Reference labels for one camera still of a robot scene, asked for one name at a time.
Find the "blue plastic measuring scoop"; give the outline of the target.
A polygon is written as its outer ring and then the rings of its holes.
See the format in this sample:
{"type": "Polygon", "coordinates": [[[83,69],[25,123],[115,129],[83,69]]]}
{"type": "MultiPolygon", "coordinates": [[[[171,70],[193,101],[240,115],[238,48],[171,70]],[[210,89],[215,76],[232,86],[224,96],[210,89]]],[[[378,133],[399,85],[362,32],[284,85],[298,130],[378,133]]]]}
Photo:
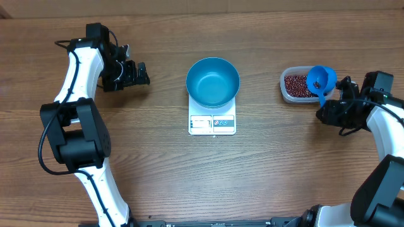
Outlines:
{"type": "Polygon", "coordinates": [[[306,85],[308,90],[317,95],[320,107],[326,103],[325,93],[329,93],[336,85],[336,72],[326,66],[314,66],[307,74],[306,85]]]}

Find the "white digital kitchen scale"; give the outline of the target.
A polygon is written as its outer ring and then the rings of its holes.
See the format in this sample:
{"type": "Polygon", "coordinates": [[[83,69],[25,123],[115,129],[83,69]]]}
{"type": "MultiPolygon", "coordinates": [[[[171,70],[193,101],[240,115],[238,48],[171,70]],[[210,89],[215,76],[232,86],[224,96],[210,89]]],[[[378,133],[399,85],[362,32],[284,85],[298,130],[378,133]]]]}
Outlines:
{"type": "Polygon", "coordinates": [[[233,98],[219,108],[206,108],[189,97],[188,133],[192,136],[231,136],[237,132],[233,98]]]}

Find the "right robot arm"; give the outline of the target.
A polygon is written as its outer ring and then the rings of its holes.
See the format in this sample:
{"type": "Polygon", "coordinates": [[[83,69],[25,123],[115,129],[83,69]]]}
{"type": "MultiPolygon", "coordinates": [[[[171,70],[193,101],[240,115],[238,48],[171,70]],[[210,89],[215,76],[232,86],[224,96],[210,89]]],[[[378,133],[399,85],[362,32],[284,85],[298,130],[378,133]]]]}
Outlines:
{"type": "Polygon", "coordinates": [[[289,226],[403,227],[403,100],[393,97],[393,75],[366,74],[361,87],[350,77],[337,82],[339,100],[328,100],[316,112],[326,125],[347,136],[361,129],[372,133],[379,164],[357,189],[352,201],[338,206],[316,205],[289,226]]]}

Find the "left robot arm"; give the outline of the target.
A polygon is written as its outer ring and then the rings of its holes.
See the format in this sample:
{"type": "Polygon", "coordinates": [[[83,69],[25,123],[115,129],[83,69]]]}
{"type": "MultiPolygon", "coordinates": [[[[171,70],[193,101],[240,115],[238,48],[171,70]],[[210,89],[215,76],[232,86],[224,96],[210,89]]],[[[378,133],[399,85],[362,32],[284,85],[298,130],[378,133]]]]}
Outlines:
{"type": "Polygon", "coordinates": [[[67,168],[62,174],[74,175],[85,188],[98,216],[97,226],[137,226],[110,168],[111,139],[95,93],[97,88],[110,92],[150,84],[146,66],[130,60],[129,46],[119,45],[101,23],[87,24],[83,38],[55,44],[66,49],[69,67],[59,94],[40,108],[44,126],[38,146],[40,166],[58,174],[44,163],[42,150],[48,141],[56,161],[67,168]]]}

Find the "teal metal bowl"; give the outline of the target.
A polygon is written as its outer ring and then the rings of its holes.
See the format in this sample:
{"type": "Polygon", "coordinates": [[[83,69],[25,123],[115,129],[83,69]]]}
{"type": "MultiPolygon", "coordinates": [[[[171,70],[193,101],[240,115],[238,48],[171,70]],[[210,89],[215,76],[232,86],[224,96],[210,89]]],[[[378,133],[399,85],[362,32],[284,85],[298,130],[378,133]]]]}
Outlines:
{"type": "Polygon", "coordinates": [[[228,60],[207,57],[195,62],[186,76],[189,96],[206,108],[220,108],[234,99],[241,86],[238,70],[228,60]]]}

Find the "red beans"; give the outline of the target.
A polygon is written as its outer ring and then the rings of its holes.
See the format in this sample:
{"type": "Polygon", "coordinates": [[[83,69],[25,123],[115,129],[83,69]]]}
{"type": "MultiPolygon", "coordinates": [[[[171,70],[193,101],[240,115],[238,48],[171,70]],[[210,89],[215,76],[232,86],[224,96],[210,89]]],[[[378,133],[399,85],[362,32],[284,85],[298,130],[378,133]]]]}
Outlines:
{"type": "Polygon", "coordinates": [[[311,98],[315,97],[315,94],[311,93],[306,84],[306,75],[287,75],[284,77],[286,92],[296,98],[311,98]]]}

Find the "clear plastic container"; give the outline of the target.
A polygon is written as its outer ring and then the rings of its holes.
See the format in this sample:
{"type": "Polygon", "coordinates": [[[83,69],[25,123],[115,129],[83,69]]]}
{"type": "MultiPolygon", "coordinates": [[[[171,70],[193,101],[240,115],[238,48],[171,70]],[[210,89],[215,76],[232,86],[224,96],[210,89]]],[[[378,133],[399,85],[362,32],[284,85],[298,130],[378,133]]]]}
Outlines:
{"type": "MultiPolygon", "coordinates": [[[[280,76],[280,89],[282,92],[282,96],[283,99],[287,102],[287,103],[316,103],[319,102],[319,98],[317,95],[315,95],[315,97],[311,97],[311,98],[296,98],[296,97],[292,97],[290,96],[285,89],[285,83],[284,83],[284,77],[287,75],[293,75],[293,74],[299,74],[299,75],[306,75],[308,74],[308,72],[310,71],[310,69],[314,67],[314,66],[296,66],[296,67],[290,67],[287,68],[286,70],[284,70],[284,72],[282,72],[282,75],[280,76]]],[[[330,91],[329,93],[325,93],[325,99],[329,99],[333,94],[333,90],[330,91]]]]}

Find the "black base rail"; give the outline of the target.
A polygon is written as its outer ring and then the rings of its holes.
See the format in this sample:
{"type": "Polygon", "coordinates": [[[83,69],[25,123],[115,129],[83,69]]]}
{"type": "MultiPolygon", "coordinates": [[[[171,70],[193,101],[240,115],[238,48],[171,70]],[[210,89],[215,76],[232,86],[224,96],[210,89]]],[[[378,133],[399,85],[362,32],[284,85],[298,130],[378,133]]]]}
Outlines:
{"type": "Polygon", "coordinates": [[[137,227],[286,227],[313,226],[313,215],[299,217],[273,217],[270,220],[237,220],[237,221],[138,221],[129,226],[137,227]]]}

